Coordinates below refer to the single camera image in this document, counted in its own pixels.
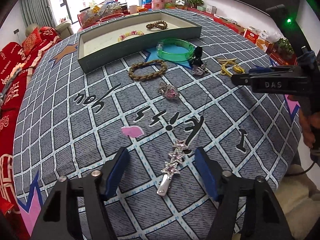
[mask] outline green bracelet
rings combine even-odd
[[[168,53],[163,51],[164,45],[177,45],[187,49],[188,52],[182,53],[182,54]],[[183,61],[187,61],[192,57],[194,50],[195,50],[195,47],[190,42],[178,40],[178,39],[165,39],[165,40],[159,41],[157,45],[157,56],[164,60],[169,60],[173,62],[183,62]]]

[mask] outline tablecloth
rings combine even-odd
[[[163,177],[160,171],[169,160],[167,153],[176,139],[187,138],[191,149],[204,147],[223,169],[251,179],[262,175],[277,188],[297,152],[296,109],[288,112],[283,95],[254,94],[249,87],[234,86],[229,77],[221,75],[214,59],[238,58],[248,71],[255,65],[270,66],[268,55],[204,16],[178,9],[164,11],[203,26],[201,37],[190,42],[203,47],[209,72],[195,77],[182,65],[168,62],[164,76],[134,82],[128,76],[129,67],[152,59],[154,50],[128,55],[84,74],[77,61],[80,33],[51,48],[29,83],[16,127],[13,171],[22,204],[27,203],[35,178],[45,201],[59,176],[85,176],[125,146],[130,163],[116,196],[106,202],[118,238],[204,239],[217,204],[206,194],[193,152],[179,166],[181,174],[174,176],[167,196],[156,194]],[[137,73],[156,68],[148,66]],[[176,86],[180,97],[168,101],[158,94],[161,81]],[[92,108],[99,98],[102,107]],[[133,125],[144,135],[130,138],[122,133],[121,127]],[[247,133],[244,151],[236,148],[240,129]],[[239,202],[235,231],[243,223],[244,201]],[[79,213],[84,237],[91,239],[82,198]]]

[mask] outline screw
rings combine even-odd
[[[99,171],[99,170],[95,170],[95,171],[91,172],[91,175],[94,177],[98,177],[100,174],[101,174],[101,171]]]
[[[66,179],[67,179],[67,176],[61,176],[61,177],[59,177],[58,181],[64,182],[64,181],[66,181]]]
[[[232,175],[232,172],[231,171],[223,171],[222,175],[225,177],[230,177]]]
[[[258,181],[258,182],[265,182],[266,180],[264,179],[264,177],[262,177],[262,176],[257,176],[256,177],[256,180]]]

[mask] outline finger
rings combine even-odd
[[[313,147],[313,144],[315,142],[315,135],[311,132],[302,131],[303,135],[303,142],[305,145],[307,145],[309,148]]]
[[[290,101],[298,101],[298,99],[297,99],[295,96],[293,96],[293,95],[288,95],[288,99],[289,99]]]
[[[307,132],[311,131],[311,126],[309,120],[305,117],[302,110],[299,110],[299,123],[302,127],[302,130],[305,130]]]
[[[308,120],[314,128],[320,129],[320,112],[313,114]]]

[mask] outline brown braided bracelet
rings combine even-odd
[[[145,66],[149,66],[152,64],[158,64],[161,65],[161,68],[159,71],[154,72],[154,73],[148,73],[145,74],[144,76],[136,76],[133,72],[137,69],[137,68],[142,68]],[[160,59],[155,59],[155,60],[151,60],[148,62],[139,62],[137,64],[133,64],[130,69],[129,69],[129,77],[131,77],[133,80],[135,81],[145,81],[151,78],[156,78],[160,75],[162,75],[165,71],[167,70],[167,64]]]
[[[152,28],[159,28],[161,30],[164,30],[168,27],[168,24],[165,21],[157,21],[155,23],[150,23],[147,24],[147,29],[152,29]]]

